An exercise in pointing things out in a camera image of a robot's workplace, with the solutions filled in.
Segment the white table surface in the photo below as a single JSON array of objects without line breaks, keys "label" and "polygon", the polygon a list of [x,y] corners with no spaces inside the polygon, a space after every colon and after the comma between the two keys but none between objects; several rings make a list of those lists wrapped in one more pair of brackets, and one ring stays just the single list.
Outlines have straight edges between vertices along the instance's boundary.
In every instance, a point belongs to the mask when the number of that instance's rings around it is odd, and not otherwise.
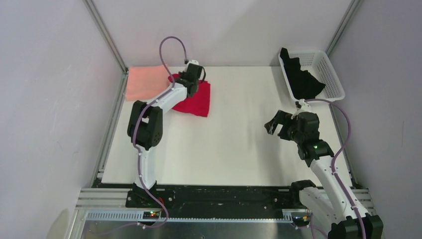
[{"label": "white table surface", "polygon": [[[171,67],[177,73],[183,67]],[[264,124],[277,110],[294,113],[280,67],[206,67],[211,84],[207,118],[170,110],[157,146],[158,184],[290,186],[318,178],[300,160],[297,146],[267,134]],[[124,102],[105,166],[103,183],[133,183],[136,149],[126,134],[133,102]],[[340,142],[328,104],[312,104],[320,138],[336,152]],[[336,166],[351,186],[343,154]]]}]

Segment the red cloth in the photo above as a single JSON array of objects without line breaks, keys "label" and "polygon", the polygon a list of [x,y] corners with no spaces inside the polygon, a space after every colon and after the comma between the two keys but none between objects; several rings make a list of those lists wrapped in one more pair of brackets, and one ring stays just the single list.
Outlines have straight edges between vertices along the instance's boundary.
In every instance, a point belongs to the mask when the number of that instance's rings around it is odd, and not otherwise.
[{"label": "red cloth", "polygon": [[[180,75],[173,74],[173,77],[176,79],[180,77]],[[186,98],[184,101],[175,105],[173,109],[182,113],[207,117],[208,112],[210,111],[211,85],[207,81],[204,81],[203,83],[200,82],[198,86],[198,92],[196,92],[193,97]]]}]

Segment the black cloth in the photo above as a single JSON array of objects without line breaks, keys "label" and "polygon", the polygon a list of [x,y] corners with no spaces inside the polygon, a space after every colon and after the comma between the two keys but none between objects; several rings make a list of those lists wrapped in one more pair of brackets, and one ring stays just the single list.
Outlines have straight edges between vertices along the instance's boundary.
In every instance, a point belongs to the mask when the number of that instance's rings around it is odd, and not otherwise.
[{"label": "black cloth", "polygon": [[299,58],[290,58],[286,48],[281,49],[280,57],[283,60],[293,96],[298,100],[315,99],[322,92],[325,84],[319,82],[308,71],[301,71]]}]

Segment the cable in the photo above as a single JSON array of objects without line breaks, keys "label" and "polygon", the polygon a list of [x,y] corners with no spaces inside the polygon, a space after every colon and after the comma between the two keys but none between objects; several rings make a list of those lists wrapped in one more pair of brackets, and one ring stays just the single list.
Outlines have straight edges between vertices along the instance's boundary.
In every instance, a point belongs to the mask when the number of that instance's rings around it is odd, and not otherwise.
[{"label": "cable", "polygon": [[158,227],[163,226],[168,221],[168,219],[169,219],[169,212],[167,211],[167,208],[164,206],[164,202],[162,203],[160,200],[158,200],[156,197],[154,197],[154,195],[152,195],[149,192],[148,188],[146,187],[145,183],[142,180],[142,163],[141,163],[141,160],[142,160],[142,151],[141,151],[141,148],[140,147],[137,147],[136,146],[136,135],[138,133],[139,124],[141,123],[142,117],[145,114],[146,110],[149,107],[151,107],[156,102],[156,100],[160,100],[161,98],[163,98],[164,96],[166,96],[167,94],[169,94],[172,91],[172,89],[174,88],[175,84],[176,84],[176,80],[174,79],[173,75],[171,74],[169,68],[164,63],[163,54],[162,54],[162,50],[161,50],[162,47],[163,47],[163,43],[166,40],[168,40],[168,39],[175,39],[175,40],[178,40],[181,43],[181,45],[183,47],[183,52],[184,52],[184,55],[185,55],[185,63],[187,63],[188,57],[187,57],[187,54],[186,54],[186,48],[185,48],[185,45],[183,44],[183,42],[179,38],[177,38],[175,36],[168,36],[168,37],[164,38],[161,41],[161,43],[160,43],[160,50],[159,50],[160,60],[161,60],[161,63],[163,64],[164,68],[166,69],[167,73],[169,73],[169,76],[172,79],[172,84],[163,93],[161,93],[155,100],[151,101],[149,104],[147,104],[144,107],[144,109],[141,111],[141,114],[139,115],[139,118],[138,118],[138,120],[136,122],[135,130],[133,132],[133,137],[132,137],[133,147],[135,147],[138,150],[138,175],[139,175],[139,180],[141,181],[142,187],[145,190],[145,192],[155,202],[157,202],[161,206],[162,210],[164,210],[164,212],[166,213],[166,219],[161,224],[159,224],[159,225],[155,225],[158,222],[158,220],[153,225],[150,225],[150,226],[149,225],[142,224],[140,222],[131,222],[131,223],[124,224],[124,225],[122,225],[122,226],[120,226],[120,227],[118,227],[116,229],[113,229],[113,230],[111,230],[109,232],[105,232],[105,233],[94,233],[92,231],[89,231],[90,233],[93,233],[93,234],[96,234],[96,235],[99,235],[99,236],[103,236],[103,235],[108,235],[108,234],[114,233],[114,232],[116,232],[116,231],[118,231],[118,230],[120,230],[122,228],[125,228],[125,227],[128,227],[128,226],[133,226],[133,225],[139,225],[139,226],[142,226],[142,228],[158,228]]},{"label": "cable", "polygon": [[360,228],[361,228],[361,232],[362,232],[362,239],[366,239],[366,232],[365,232],[365,226],[363,224],[363,220],[362,217],[360,216],[360,213],[358,211],[358,209],[356,208],[356,204],[354,203],[352,196],[349,194],[349,192],[346,189],[346,186],[343,184],[343,181],[340,179],[338,173],[335,173],[335,161],[337,160],[338,156],[341,154],[341,152],[344,151],[344,148],[346,148],[347,143],[349,142],[350,139],[350,133],[351,133],[351,124],[350,124],[350,119],[347,116],[346,112],[340,108],[340,106],[334,104],[331,101],[325,100],[325,99],[310,99],[310,100],[305,100],[305,102],[311,102],[311,101],[322,101],[322,102],[326,102],[329,103],[330,105],[336,107],[338,110],[341,111],[341,113],[344,115],[344,117],[346,118],[347,121],[347,138],[344,141],[344,144],[341,146],[341,148],[338,150],[338,152],[334,155],[334,157],[331,160],[331,169],[332,169],[332,173],[334,175],[334,177],[336,178],[338,184],[340,185],[341,189],[343,190],[344,194],[346,195],[347,199],[349,200],[350,204],[352,205],[352,208],[357,216],[357,219],[359,221],[360,224]]},{"label": "cable", "polygon": [[160,200],[160,202],[164,205],[164,201],[161,197],[159,197],[158,200]]},{"label": "cable", "polygon": [[328,239],[328,235],[327,235],[326,232],[324,232],[324,230],[322,230],[321,228],[319,228],[317,226],[314,226],[314,220],[313,220],[313,218],[314,218],[314,214],[311,213],[311,222],[309,224],[310,224],[310,227],[311,227],[312,238],[315,239],[315,231],[314,231],[314,229],[317,229],[325,238]]}]

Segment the white cable clip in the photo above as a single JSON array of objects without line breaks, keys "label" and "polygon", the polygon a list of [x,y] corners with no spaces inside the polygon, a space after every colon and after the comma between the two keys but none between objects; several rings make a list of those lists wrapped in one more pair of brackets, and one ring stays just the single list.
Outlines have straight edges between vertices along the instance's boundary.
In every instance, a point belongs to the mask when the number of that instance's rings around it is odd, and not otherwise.
[{"label": "white cable clip", "polygon": [[311,106],[305,102],[304,99],[300,99],[298,101],[298,104],[301,106],[300,109],[298,109],[293,115],[292,115],[292,119],[294,119],[298,114],[302,113],[302,112],[311,112]]}]

